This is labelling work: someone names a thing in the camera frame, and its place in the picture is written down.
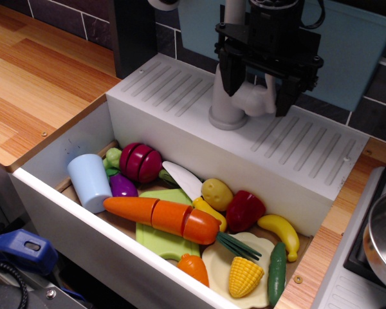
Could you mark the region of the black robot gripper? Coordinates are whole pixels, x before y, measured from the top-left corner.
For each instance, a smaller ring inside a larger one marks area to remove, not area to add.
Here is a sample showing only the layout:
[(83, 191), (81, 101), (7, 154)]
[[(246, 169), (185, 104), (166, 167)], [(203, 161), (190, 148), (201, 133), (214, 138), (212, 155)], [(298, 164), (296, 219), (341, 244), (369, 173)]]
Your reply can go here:
[(283, 81), (276, 98), (276, 117), (285, 117), (303, 91), (317, 85), (323, 66), (318, 56), (321, 36), (315, 29), (324, 22), (321, 14), (313, 24), (302, 22), (303, 1), (250, 1), (246, 24), (223, 21), (215, 52), (224, 91), (232, 97), (245, 80), (246, 67)]

